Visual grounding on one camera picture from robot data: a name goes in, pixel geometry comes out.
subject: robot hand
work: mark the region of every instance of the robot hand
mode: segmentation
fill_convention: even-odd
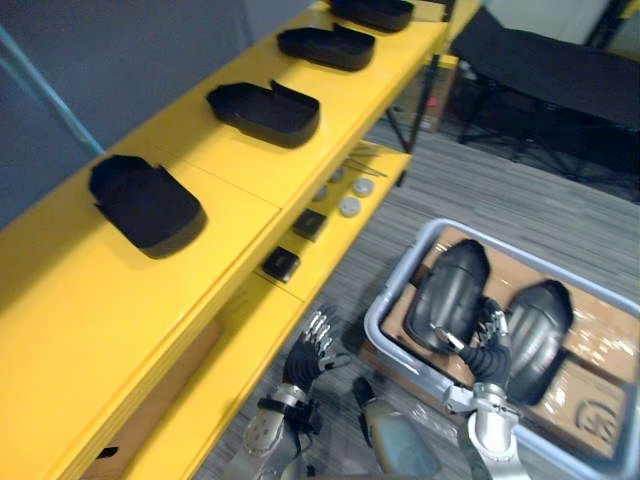
[[[297,480],[304,478],[300,435],[318,434],[322,419],[310,400],[313,381],[346,364],[347,354],[327,355],[333,342],[327,310],[315,311],[284,365],[282,383],[260,399],[245,430],[242,447],[225,468],[224,480]]]
[[[327,356],[327,349],[333,343],[330,331],[327,315],[320,310],[313,312],[308,326],[291,348],[284,364],[284,383],[295,385],[308,394],[313,381],[324,371],[348,362],[349,357],[344,353]]]
[[[465,345],[440,327],[435,331],[438,338],[469,365],[476,383],[495,385],[504,393],[511,369],[511,341],[506,318],[495,300],[484,300],[478,327],[479,348]]]

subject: shelf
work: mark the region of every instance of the shelf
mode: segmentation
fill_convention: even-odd
[[[300,300],[250,275],[215,317],[222,337],[123,478],[191,478],[303,311]]]
[[[360,142],[354,148],[352,158],[385,173],[387,177],[376,177],[345,167],[345,175],[340,182],[327,183],[329,188],[327,197],[320,202],[311,202],[307,205],[307,208],[327,216],[326,226],[316,242],[307,240],[291,230],[277,242],[277,245],[300,257],[300,266],[291,279],[283,283],[264,273],[260,267],[256,270],[258,275],[300,300],[306,301],[312,297],[329,277],[389,189],[395,184],[398,176],[407,167],[410,156],[374,143]],[[369,197],[359,199],[362,208],[360,213],[355,217],[347,218],[340,213],[338,206],[344,197],[355,197],[352,185],[358,178],[373,180],[375,187]]]
[[[334,161],[346,156],[366,134],[440,45],[446,28],[445,23],[414,21],[400,32],[381,33],[339,20],[326,4],[315,3],[278,31],[306,26],[330,29],[336,21],[376,38],[373,58],[364,69],[343,72],[287,56],[271,35],[146,122],[140,135],[273,205],[288,208],[301,200],[301,192],[317,187],[316,180],[326,178],[318,175],[320,170],[328,174],[335,169]],[[318,129],[301,147],[282,148],[244,135],[216,120],[205,100],[221,84],[267,87],[270,79],[320,101]]]
[[[328,28],[336,19],[327,10],[316,3],[280,30]],[[163,164],[201,201],[207,226],[183,250],[151,260],[133,247],[94,207],[91,165],[0,232],[0,478],[86,471],[445,34],[443,23],[394,34],[341,23],[376,37],[363,70],[288,57],[271,35],[110,149]],[[322,104],[318,130],[299,148],[220,123],[205,100],[220,84],[272,78]],[[350,223],[353,238],[368,208]]]
[[[84,169],[0,233],[1,478],[58,478],[73,459],[78,478],[211,319],[196,300],[223,303],[221,280],[278,213],[143,141],[114,151],[165,165],[207,225],[153,260],[94,207]]]
[[[409,155],[368,142],[354,151],[358,161],[388,177],[346,169],[340,183],[330,184],[327,198],[312,205],[328,216],[318,242],[284,235],[280,244],[301,258],[292,280],[282,284],[254,273],[216,315],[224,331],[221,340],[134,459],[126,479],[191,478],[409,161]],[[357,217],[342,217],[336,205],[361,176],[374,179],[375,192],[362,199]]]

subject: cardboard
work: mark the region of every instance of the cardboard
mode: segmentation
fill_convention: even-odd
[[[469,236],[459,230],[445,229],[425,256],[416,276],[427,272],[441,252],[465,238]],[[553,278],[486,245],[485,252],[491,274],[484,292],[503,308],[522,288]],[[569,290],[574,312],[563,347],[603,375],[635,383],[640,362],[640,321],[567,282],[562,283]]]
[[[464,385],[473,385],[473,375],[471,374],[469,367],[467,367],[460,357],[457,355],[444,355],[432,352],[431,350],[418,345],[404,331],[404,318],[407,316],[407,312],[411,307],[411,302],[415,297],[416,291],[416,287],[411,284],[408,284],[405,287],[402,295],[389,312],[389,315],[387,315],[385,320],[382,322],[382,332],[445,375],[448,375]]]
[[[542,401],[527,409],[548,430],[594,453],[613,457],[624,418],[625,393],[566,360]]]
[[[83,479],[118,479],[127,468],[156,424],[167,412],[180,390],[195,373],[220,338],[220,327],[212,321],[169,369],[147,398],[105,446],[103,453],[82,475]]]

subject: small black box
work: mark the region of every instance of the small black box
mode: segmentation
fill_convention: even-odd
[[[293,231],[301,237],[315,242],[326,220],[325,215],[307,208],[293,224]]]
[[[277,247],[262,264],[262,271],[286,283],[298,265],[300,258],[295,253]]]

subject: black tray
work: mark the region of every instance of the black tray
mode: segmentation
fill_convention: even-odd
[[[402,0],[331,0],[338,17],[387,32],[399,32],[411,20],[413,4]]]
[[[278,46],[287,55],[340,68],[360,70],[373,57],[375,37],[345,28],[337,23],[333,30],[296,28],[278,35]]]
[[[140,157],[103,160],[91,170],[89,190],[98,210],[152,258],[180,250],[206,223],[198,199],[164,168]]]
[[[298,147],[320,121],[320,102],[271,80],[271,88],[251,83],[221,85],[207,101],[215,116],[241,132],[282,147]]]

